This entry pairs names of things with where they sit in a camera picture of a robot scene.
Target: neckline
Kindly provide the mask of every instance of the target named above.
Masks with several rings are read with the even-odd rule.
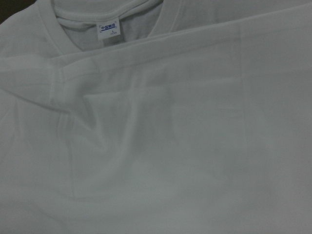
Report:
[[[179,14],[182,1],[183,0],[163,0],[163,6],[161,8],[159,17],[146,39],[171,32],[172,28],[175,25],[176,18]],[[60,54],[66,55],[71,53],[85,52],[78,48],[71,41],[71,39],[63,30],[62,26],[59,24],[55,10],[52,5],[52,0],[38,0],[35,4],[38,7],[39,15],[43,21],[47,34],[52,40],[53,44],[57,47]],[[142,4],[142,0],[133,0],[131,4],[140,5]]]

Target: clothing label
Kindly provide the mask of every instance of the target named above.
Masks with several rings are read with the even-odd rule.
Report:
[[[118,18],[106,22],[97,22],[98,40],[103,40],[118,35],[120,35],[120,26]]]

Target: stacked shirts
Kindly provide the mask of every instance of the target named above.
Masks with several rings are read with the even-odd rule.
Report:
[[[1,25],[0,233],[311,233],[312,2],[253,4],[39,0]]]

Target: t-shirt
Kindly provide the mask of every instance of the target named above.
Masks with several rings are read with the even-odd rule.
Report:
[[[0,231],[310,233],[312,3],[271,2],[55,2],[90,32],[49,1],[19,13],[43,9],[58,42],[38,27],[46,50],[1,47]],[[83,47],[104,3],[105,22],[175,20]]]

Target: dark background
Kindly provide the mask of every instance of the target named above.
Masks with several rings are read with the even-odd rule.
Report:
[[[0,23],[33,4],[36,0],[0,0]]]

